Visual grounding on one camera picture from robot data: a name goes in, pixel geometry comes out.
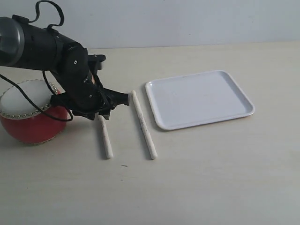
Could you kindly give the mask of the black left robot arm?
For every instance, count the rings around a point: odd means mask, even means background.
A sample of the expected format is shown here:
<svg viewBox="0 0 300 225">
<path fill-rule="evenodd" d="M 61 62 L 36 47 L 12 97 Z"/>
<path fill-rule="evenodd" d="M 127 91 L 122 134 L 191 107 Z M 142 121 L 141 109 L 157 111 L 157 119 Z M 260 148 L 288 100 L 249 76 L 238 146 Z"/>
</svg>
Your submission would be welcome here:
<svg viewBox="0 0 300 225">
<path fill-rule="evenodd" d="M 50 71 L 64 89 L 52 95 L 53 106 L 63 106 L 89 120 L 95 114 L 109 119 L 116 106 L 129 105 L 129 95 L 103 87 L 97 72 L 105 55 L 89 55 L 80 43 L 54 29 L 30 25 L 24 17 L 0 19 L 0 64 L 4 67 Z"/>
</svg>

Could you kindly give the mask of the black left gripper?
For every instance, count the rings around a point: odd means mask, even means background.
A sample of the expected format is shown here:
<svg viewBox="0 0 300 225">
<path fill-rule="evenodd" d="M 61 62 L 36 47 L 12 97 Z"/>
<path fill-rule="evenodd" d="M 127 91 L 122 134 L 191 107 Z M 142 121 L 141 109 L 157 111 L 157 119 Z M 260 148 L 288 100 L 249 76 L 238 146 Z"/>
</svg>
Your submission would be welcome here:
<svg viewBox="0 0 300 225">
<path fill-rule="evenodd" d="M 51 97 L 53 106 L 63 106 L 74 116 L 94 120 L 95 115 L 110 119 L 111 110 L 118 105 L 129 106 L 129 94 L 103 87 L 97 72 L 102 69 L 106 56 L 88 55 L 83 60 L 64 60 L 51 74 L 65 91 Z"/>
</svg>

